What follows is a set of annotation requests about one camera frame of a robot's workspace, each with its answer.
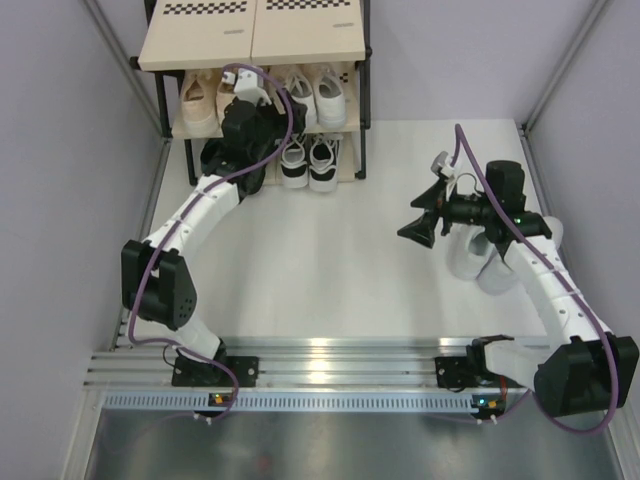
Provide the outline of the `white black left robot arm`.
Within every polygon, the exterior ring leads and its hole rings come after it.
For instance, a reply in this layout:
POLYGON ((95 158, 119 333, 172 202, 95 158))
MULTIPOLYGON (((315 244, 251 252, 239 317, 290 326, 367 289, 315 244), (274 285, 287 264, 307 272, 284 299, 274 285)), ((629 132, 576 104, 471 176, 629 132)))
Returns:
POLYGON ((189 263, 216 225, 262 188, 267 165, 305 128, 307 109, 287 96, 285 106, 234 99, 222 135, 201 152, 202 176, 184 204, 143 241, 121 251, 122 304, 135 346, 162 344, 177 353, 172 385, 232 384, 226 345, 198 317, 189 263))

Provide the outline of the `white grey sneaker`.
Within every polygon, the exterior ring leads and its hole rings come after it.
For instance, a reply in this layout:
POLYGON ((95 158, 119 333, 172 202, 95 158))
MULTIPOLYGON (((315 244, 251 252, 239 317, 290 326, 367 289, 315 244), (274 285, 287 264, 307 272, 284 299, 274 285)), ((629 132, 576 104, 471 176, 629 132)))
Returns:
POLYGON ((317 110, 311 83, 297 65, 284 68, 283 80, 292 99, 306 107, 305 128, 313 128, 317 124, 317 110))
POLYGON ((330 131, 341 129, 347 121, 347 108, 338 74, 330 65, 318 64, 314 67, 312 86, 321 126, 330 131))

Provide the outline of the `green loafer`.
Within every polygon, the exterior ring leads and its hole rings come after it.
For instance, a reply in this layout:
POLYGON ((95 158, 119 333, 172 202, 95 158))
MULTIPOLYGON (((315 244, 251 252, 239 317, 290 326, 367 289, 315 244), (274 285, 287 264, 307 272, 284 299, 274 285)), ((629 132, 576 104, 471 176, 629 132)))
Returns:
POLYGON ((265 176, 265 167, 253 170, 241 176, 237 182, 240 198, 244 199, 247 196, 257 194, 263 186, 265 176))
POLYGON ((208 139, 200 153, 201 172, 208 176, 214 174, 221 165, 224 153, 224 141, 222 138, 208 139))

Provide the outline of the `white leather sneaker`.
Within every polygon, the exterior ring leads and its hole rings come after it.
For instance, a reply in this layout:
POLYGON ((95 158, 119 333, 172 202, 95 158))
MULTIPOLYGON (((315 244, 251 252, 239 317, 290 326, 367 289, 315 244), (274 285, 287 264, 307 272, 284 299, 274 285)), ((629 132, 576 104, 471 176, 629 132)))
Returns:
MULTIPOLYGON (((564 226, 556 217, 545 216, 544 220, 552 232, 555 249, 558 250, 564 236, 564 226)), ((494 251, 476 278, 476 282, 483 292, 489 295, 500 295, 511 290, 519 280, 516 274, 503 263, 497 251, 494 251)))
POLYGON ((494 254, 482 226, 463 225, 452 230, 447 266, 458 279, 475 280, 494 254))

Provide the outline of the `black white sneaker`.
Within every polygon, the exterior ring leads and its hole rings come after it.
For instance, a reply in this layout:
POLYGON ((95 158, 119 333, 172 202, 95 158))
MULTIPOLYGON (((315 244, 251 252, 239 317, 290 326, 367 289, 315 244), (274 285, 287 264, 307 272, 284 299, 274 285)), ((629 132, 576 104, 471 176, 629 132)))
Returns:
POLYGON ((308 185, 307 137, 293 135, 286 143, 279 160, 282 185, 290 189, 300 189, 308 185))
POLYGON ((338 184, 343 135, 326 133, 315 135, 309 150, 309 186, 317 193, 331 193, 338 184))

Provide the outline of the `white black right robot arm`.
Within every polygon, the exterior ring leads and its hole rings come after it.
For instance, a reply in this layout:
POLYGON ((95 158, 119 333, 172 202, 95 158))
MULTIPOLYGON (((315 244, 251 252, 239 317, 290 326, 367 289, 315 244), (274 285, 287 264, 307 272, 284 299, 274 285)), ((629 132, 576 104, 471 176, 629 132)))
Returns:
POLYGON ((548 218, 526 210, 520 164, 491 161, 483 191, 461 194, 459 169, 447 153, 436 157, 434 185, 411 203, 419 219, 399 236, 433 247, 436 229, 452 235, 448 268, 490 295, 524 287, 549 342, 548 355, 507 335, 475 339, 467 348, 467 372, 487 386, 501 376, 529 388, 551 417, 622 407, 639 361, 629 337, 614 335, 597 317, 559 257, 548 218))

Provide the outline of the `beige lace sneaker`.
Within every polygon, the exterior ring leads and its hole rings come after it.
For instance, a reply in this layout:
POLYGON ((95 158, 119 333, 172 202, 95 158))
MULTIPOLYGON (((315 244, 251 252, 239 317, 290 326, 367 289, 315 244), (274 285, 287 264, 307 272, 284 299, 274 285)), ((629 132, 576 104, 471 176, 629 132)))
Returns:
POLYGON ((221 73, 221 79, 216 89, 216 113, 219 125, 225 117, 225 109, 233 102, 236 95, 234 87, 237 79, 237 70, 231 69, 221 73))
POLYGON ((180 92, 180 106, 186 131, 205 137, 218 128, 216 90, 220 81, 214 69, 187 70, 180 92))

